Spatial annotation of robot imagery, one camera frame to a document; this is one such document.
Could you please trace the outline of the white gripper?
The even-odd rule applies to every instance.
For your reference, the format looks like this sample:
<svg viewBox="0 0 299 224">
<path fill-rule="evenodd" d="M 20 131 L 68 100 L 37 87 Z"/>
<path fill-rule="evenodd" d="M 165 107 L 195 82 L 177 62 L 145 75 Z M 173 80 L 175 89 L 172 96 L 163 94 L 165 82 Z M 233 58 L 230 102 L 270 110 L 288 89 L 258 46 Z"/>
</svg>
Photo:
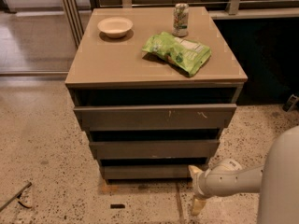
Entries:
<svg viewBox="0 0 299 224">
<path fill-rule="evenodd" d="M 240 190 L 237 176 L 242 171 L 242 166 L 235 160 L 219 161 L 205 171 L 194 165 L 189 165 L 188 169 L 195 195 L 192 197 L 191 214 L 193 216 L 198 216 L 204 209 L 205 199 L 214 196 L 231 196 Z"/>
</svg>

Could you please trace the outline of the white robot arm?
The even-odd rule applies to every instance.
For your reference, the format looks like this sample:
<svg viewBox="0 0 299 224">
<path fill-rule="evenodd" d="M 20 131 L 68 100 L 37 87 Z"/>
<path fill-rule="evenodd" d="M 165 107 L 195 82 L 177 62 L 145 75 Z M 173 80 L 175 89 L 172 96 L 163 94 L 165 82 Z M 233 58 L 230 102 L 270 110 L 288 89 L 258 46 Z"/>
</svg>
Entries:
<svg viewBox="0 0 299 224">
<path fill-rule="evenodd" d="M 225 159 L 205 171 L 193 165 L 189 171 L 194 216 L 211 197 L 257 193 L 257 224 L 299 224 L 298 126 L 275 140 L 262 165 L 244 169 L 237 161 Z"/>
</svg>

